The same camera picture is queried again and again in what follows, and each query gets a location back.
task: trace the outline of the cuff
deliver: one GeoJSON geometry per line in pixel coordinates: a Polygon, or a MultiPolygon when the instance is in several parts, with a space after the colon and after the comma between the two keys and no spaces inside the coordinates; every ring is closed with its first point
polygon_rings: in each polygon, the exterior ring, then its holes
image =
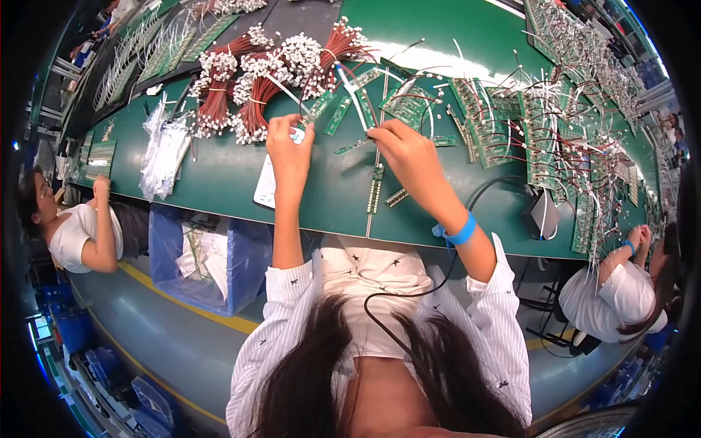
{"type": "Polygon", "coordinates": [[[511,294],[514,290],[514,273],[506,260],[506,254],[504,254],[501,240],[494,233],[491,234],[491,237],[494,241],[494,252],[496,252],[496,267],[494,268],[494,273],[491,275],[488,283],[475,280],[468,275],[465,279],[468,292],[479,295],[511,294]]]}
{"type": "Polygon", "coordinates": [[[298,299],[311,286],[314,278],[312,261],[290,269],[268,268],[266,293],[269,301],[298,299]]]}

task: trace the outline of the black electrical cord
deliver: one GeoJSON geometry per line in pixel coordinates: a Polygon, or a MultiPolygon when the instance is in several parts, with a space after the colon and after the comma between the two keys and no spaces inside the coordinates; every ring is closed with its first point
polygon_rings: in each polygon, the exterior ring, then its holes
{"type": "MultiPolygon", "coordinates": [[[[494,184],[496,184],[496,183],[498,183],[498,182],[501,182],[501,181],[504,181],[504,180],[506,180],[506,179],[522,179],[522,178],[523,178],[523,177],[521,177],[521,176],[519,176],[519,175],[504,175],[504,176],[502,176],[502,177],[492,179],[489,183],[486,184],[486,186],[482,187],[482,190],[480,190],[479,192],[477,192],[477,195],[475,195],[475,198],[472,200],[472,203],[470,204],[470,208],[469,208],[470,214],[472,214],[472,209],[475,207],[475,204],[477,203],[477,201],[479,200],[479,198],[482,196],[482,194],[483,194],[489,187],[492,187],[494,184]]],[[[420,294],[412,294],[412,295],[392,294],[392,293],[390,293],[390,292],[377,292],[376,294],[370,294],[370,295],[368,295],[367,298],[365,299],[365,302],[364,302],[363,305],[362,305],[362,307],[364,308],[365,312],[367,313],[367,316],[369,316],[370,319],[373,320],[373,321],[375,322],[375,324],[379,325],[380,328],[381,328],[382,330],[384,330],[385,333],[387,333],[387,335],[388,335],[389,337],[391,337],[392,340],[393,340],[394,342],[396,342],[396,343],[409,355],[409,357],[411,358],[411,361],[414,363],[414,368],[417,370],[417,372],[422,373],[423,376],[425,376],[426,378],[428,378],[428,379],[427,379],[428,381],[433,381],[433,380],[430,378],[430,377],[431,377],[431,374],[428,372],[428,370],[426,370],[426,369],[423,368],[423,364],[421,363],[420,359],[414,354],[413,351],[411,351],[411,348],[409,348],[406,344],[404,344],[403,342],[401,342],[401,340],[400,340],[398,337],[396,337],[396,335],[395,335],[394,333],[392,333],[391,330],[389,330],[384,324],[382,324],[382,322],[380,322],[380,320],[378,320],[378,319],[370,312],[370,310],[367,308],[367,302],[370,301],[370,299],[371,299],[371,298],[374,298],[375,296],[397,296],[397,297],[400,297],[400,298],[416,298],[416,297],[419,297],[419,296],[424,296],[424,295],[432,294],[433,292],[436,292],[438,289],[440,289],[441,287],[443,287],[443,286],[445,285],[446,281],[448,281],[448,278],[450,277],[450,274],[453,272],[453,268],[455,267],[455,262],[456,262],[457,260],[458,260],[458,252],[456,251],[456,252],[455,252],[455,255],[453,255],[453,260],[450,262],[450,267],[448,268],[448,272],[446,273],[445,278],[443,279],[443,281],[442,281],[438,286],[434,287],[434,288],[431,289],[431,290],[428,290],[428,291],[426,291],[426,292],[421,292],[420,294]]]]}

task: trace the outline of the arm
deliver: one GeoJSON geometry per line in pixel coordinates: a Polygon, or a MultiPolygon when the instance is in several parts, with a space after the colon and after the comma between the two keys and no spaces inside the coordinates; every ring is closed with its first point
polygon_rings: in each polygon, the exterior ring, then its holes
{"type": "MultiPolygon", "coordinates": [[[[412,198],[445,227],[448,235],[456,235],[468,222],[470,213],[443,177],[433,143],[396,119],[367,134],[376,140],[378,149],[412,198]]],[[[479,225],[468,241],[456,249],[470,276],[488,282],[496,267],[496,253],[479,225]]]]}
{"type": "Polygon", "coordinates": [[[640,248],[638,248],[638,252],[635,253],[633,258],[633,263],[640,266],[640,269],[645,269],[645,261],[648,259],[648,253],[650,252],[650,238],[650,227],[640,225],[640,248]]]}
{"type": "Polygon", "coordinates": [[[309,173],[314,126],[310,124],[304,141],[295,144],[290,138],[290,127],[299,120],[299,114],[273,118],[266,141],[275,174],[273,267],[280,269],[304,264],[299,237],[299,204],[309,173]]]}
{"type": "Polygon", "coordinates": [[[109,179],[103,176],[93,184],[97,199],[97,238],[95,242],[87,240],[81,253],[81,262],[85,266],[103,273],[113,273],[117,269],[117,250],[109,212],[109,185],[109,179]]]}
{"type": "MultiPolygon", "coordinates": [[[[640,233],[640,226],[634,227],[628,233],[628,240],[636,250],[640,246],[640,233]]],[[[611,278],[611,273],[616,269],[616,266],[624,264],[632,255],[633,251],[628,245],[623,245],[609,252],[608,256],[599,264],[599,286],[602,286],[611,278]]]]}

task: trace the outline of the wristband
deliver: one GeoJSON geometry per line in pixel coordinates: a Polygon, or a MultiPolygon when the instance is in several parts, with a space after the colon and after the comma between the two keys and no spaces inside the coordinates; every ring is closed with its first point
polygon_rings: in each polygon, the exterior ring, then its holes
{"type": "Polygon", "coordinates": [[[623,248],[625,245],[628,245],[630,247],[630,250],[633,252],[633,255],[635,255],[635,247],[633,247],[633,244],[630,242],[630,240],[623,240],[620,244],[621,248],[623,248]]]}
{"type": "Polygon", "coordinates": [[[456,235],[447,235],[445,232],[445,227],[443,227],[441,224],[434,226],[431,231],[433,232],[434,236],[437,238],[445,238],[445,240],[452,243],[453,246],[462,245],[463,243],[467,242],[470,237],[472,237],[472,233],[475,232],[475,227],[477,226],[477,221],[475,221],[475,217],[472,215],[472,212],[468,211],[468,215],[467,223],[465,223],[463,229],[461,229],[456,235]]]}

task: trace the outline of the white striped shirt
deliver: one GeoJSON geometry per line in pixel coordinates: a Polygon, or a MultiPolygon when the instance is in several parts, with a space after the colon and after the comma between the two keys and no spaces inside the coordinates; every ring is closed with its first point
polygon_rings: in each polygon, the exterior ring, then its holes
{"type": "MultiPolygon", "coordinates": [[[[486,284],[468,276],[472,303],[463,308],[448,287],[443,286],[423,297],[415,320],[424,321],[438,312],[457,324],[472,342],[488,387],[528,426],[532,417],[531,389],[526,344],[516,321],[519,299],[514,294],[514,273],[501,241],[494,233],[492,237],[498,263],[486,284]]],[[[438,266],[429,266],[427,274],[435,284],[444,279],[438,266]]],[[[299,342],[311,308],[322,295],[320,252],[315,251],[312,260],[297,268],[269,271],[266,281],[265,320],[243,343],[231,377],[226,424],[234,438],[244,437],[250,431],[251,416],[257,410],[254,403],[266,378],[299,342]]],[[[405,361],[414,374],[409,359],[405,361]]],[[[336,400],[345,398],[348,381],[354,373],[353,358],[346,355],[337,364],[332,378],[332,387],[339,388],[334,393],[336,400]]]]}

